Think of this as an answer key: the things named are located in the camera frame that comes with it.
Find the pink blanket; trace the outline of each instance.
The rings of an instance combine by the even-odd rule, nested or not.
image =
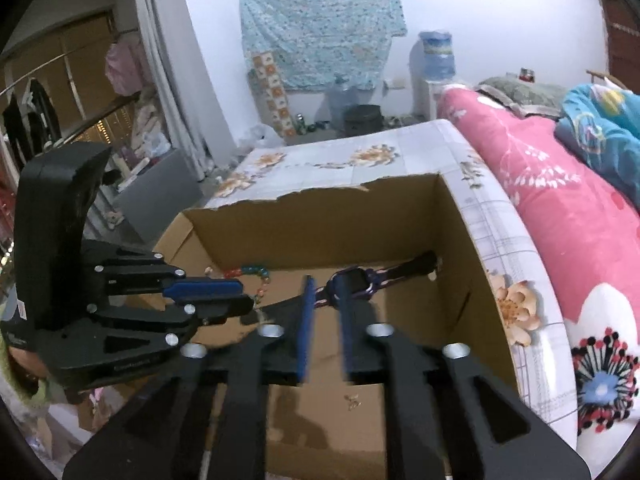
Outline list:
[[[468,89],[449,89],[439,116],[493,171],[544,261],[574,346],[578,432],[628,425],[640,378],[635,208],[554,139],[551,120],[521,120]]]

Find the tiled wall decoration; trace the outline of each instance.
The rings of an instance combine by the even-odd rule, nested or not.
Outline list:
[[[281,137],[294,136],[296,134],[294,119],[289,111],[289,100],[273,54],[263,52],[254,56],[254,67],[271,113],[273,129]]]

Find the clothes rack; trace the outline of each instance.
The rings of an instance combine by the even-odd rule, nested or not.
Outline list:
[[[117,41],[120,39],[120,37],[123,34],[129,34],[130,32],[136,32],[138,31],[138,28],[129,28],[127,30],[123,30],[121,32],[118,32],[117,34],[115,34],[114,36],[112,36],[114,41]],[[51,63],[62,59],[65,56],[69,56],[70,54],[73,54],[74,52],[77,52],[78,50],[82,50],[84,48],[87,48],[88,46],[92,46],[96,43],[99,43],[103,40],[105,40],[107,37],[102,37],[102,38],[98,38],[98,40],[94,40],[91,41],[83,46],[79,46],[77,48],[73,48],[72,50],[69,50],[68,52],[63,52],[62,54],[60,54],[59,56],[56,56],[52,59],[49,59],[48,61],[44,62],[43,64],[41,64],[40,66],[34,68],[33,70],[27,72],[25,75],[19,77],[16,81],[14,81],[13,83],[11,83],[9,86],[7,86],[4,90],[0,91],[0,97],[2,97],[4,94],[6,94],[9,90],[11,90],[12,88],[14,88],[18,83],[20,83],[21,81],[24,81],[25,79],[27,79],[28,77],[32,76],[33,74],[35,74],[38,70],[42,70],[44,67],[50,65]]]

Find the floral comforter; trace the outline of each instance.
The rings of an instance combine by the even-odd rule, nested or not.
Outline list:
[[[577,450],[595,478],[638,423],[638,213],[556,141],[551,120],[464,88],[444,93],[439,116],[500,181],[540,252],[572,345]]]
[[[556,138],[640,208],[640,96],[597,84],[569,91]]]

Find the blue floral fabric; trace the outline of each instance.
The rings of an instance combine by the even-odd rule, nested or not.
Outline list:
[[[580,85],[562,102],[556,138],[640,210],[640,96]]]
[[[240,0],[247,66],[272,51],[287,89],[322,91],[347,75],[375,88],[393,36],[407,33],[400,0]]]

